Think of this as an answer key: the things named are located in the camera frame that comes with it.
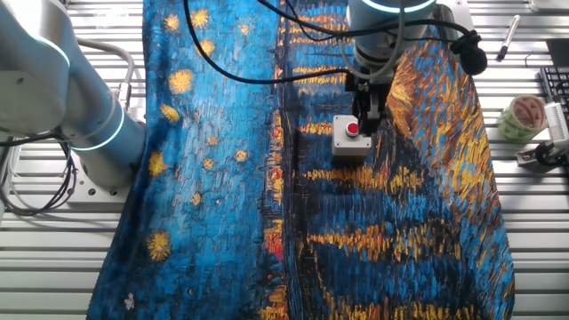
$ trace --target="keyboard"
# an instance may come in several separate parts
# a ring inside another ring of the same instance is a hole
[[[555,89],[560,82],[569,79],[569,68],[542,68],[540,73],[548,102],[558,95],[565,119],[569,120],[569,83],[563,84],[559,92]]]

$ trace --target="pen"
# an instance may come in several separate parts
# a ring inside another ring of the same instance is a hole
[[[506,53],[508,53],[509,44],[512,43],[512,39],[514,38],[514,34],[516,33],[517,25],[519,24],[520,16],[514,16],[512,23],[509,25],[508,35],[504,39],[504,43],[501,44],[500,53],[498,53],[498,57],[496,58],[497,61],[502,61],[506,57]]]

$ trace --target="yellow star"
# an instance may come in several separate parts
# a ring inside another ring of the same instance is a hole
[[[194,74],[187,69],[176,71],[168,77],[170,82],[170,91],[174,94],[187,92],[192,87],[192,79]]]
[[[194,205],[199,205],[202,203],[202,196],[200,196],[199,194],[195,194],[194,196],[192,196],[192,199],[189,201]]]
[[[235,159],[236,159],[238,162],[243,162],[243,161],[245,161],[245,160],[247,159],[247,153],[244,152],[243,150],[239,150],[239,151],[237,151],[237,153],[235,154]]]
[[[204,160],[204,168],[207,170],[211,170],[213,168],[213,160],[212,159],[205,159]]]
[[[164,19],[164,24],[168,31],[176,31],[180,27],[180,19],[176,15],[169,15],[168,18]]]
[[[150,175],[160,175],[164,173],[166,169],[168,169],[168,165],[164,163],[164,155],[162,152],[154,152],[148,161],[148,172]]]
[[[212,146],[217,146],[218,144],[220,144],[220,139],[215,137],[209,137],[207,138],[207,143],[211,144]]]
[[[206,9],[192,12],[192,25],[194,28],[203,28],[210,20],[210,13]]]
[[[202,45],[202,49],[204,49],[205,54],[207,54],[208,57],[211,57],[213,50],[215,50],[215,44],[213,44],[213,41],[204,40],[200,44]]]
[[[180,114],[178,113],[178,111],[176,111],[175,108],[163,104],[162,107],[160,107],[160,110],[162,111],[162,114],[166,117],[166,119],[168,119],[168,121],[176,122],[180,120]]]
[[[166,231],[154,231],[152,237],[147,240],[147,244],[150,258],[154,261],[164,261],[172,252],[170,234]]]

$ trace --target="orange brushstroke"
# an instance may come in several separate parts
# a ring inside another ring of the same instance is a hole
[[[311,133],[317,135],[331,135],[332,134],[332,123],[321,123],[321,124],[307,124],[299,128],[300,133]]]

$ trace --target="white device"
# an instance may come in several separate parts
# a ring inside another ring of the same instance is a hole
[[[545,106],[545,116],[549,124],[549,136],[554,144],[551,155],[560,155],[569,151],[569,131],[567,130],[567,122],[563,117],[561,104],[550,102]]]
[[[372,138],[359,134],[355,116],[335,116],[332,154],[348,160],[364,160],[372,149]]]

